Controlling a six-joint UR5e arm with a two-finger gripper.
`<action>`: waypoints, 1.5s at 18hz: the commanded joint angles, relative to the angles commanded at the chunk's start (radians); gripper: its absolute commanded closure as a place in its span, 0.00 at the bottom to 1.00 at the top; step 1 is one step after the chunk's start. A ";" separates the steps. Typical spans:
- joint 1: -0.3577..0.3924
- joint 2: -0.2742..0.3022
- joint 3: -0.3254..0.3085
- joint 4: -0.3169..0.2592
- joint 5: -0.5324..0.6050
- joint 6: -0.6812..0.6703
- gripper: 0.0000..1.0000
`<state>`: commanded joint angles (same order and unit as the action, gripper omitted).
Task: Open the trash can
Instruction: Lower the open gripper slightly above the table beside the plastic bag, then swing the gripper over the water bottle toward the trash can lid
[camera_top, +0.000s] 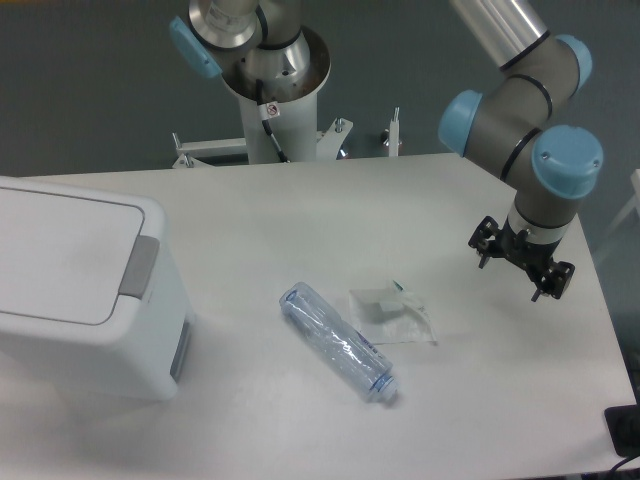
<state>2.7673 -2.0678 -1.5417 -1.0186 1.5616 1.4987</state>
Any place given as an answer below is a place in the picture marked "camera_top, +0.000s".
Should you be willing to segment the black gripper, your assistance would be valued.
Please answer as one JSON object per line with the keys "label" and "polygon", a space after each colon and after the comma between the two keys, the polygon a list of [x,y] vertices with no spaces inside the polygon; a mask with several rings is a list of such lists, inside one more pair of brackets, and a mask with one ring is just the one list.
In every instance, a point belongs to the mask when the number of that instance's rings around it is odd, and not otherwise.
{"label": "black gripper", "polygon": [[490,259],[501,258],[529,274],[536,289],[531,297],[541,296],[559,300],[573,278],[575,266],[569,262],[556,262],[554,253],[561,241],[561,228],[544,228],[508,217],[501,230],[491,216],[486,216],[476,227],[468,245],[479,256],[479,268]]}

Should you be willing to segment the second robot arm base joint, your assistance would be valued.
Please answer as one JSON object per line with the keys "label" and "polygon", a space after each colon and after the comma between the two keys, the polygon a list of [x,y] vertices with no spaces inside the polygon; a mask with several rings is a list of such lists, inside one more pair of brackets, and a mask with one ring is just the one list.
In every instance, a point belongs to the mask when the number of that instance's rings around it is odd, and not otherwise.
{"label": "second robot arm base joint", "polygon": [[283,50],[302,31],[300,1],[191,1],[186,19],[169,23],[170,39],[186,64],[211,79],[248,52]]}

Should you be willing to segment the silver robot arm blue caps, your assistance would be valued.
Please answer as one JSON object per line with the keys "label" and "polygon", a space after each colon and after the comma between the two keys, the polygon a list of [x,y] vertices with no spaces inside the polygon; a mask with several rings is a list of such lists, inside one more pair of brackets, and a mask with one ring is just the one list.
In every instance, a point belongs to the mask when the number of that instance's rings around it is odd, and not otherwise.
{"label": "silver robot arm blue caps", "polygon": [[533,296],[559,299],[575,267],[553,255],[604,164],[589,131],[550,125],[589,79],[588,47],[554,35],[527,1],[454,1],[452,7],[504,76],[491,93],[467,90],[447,106],[440,141],[516,192],[507,218],[485,217],[468,242],[481,266],[504,259]]}

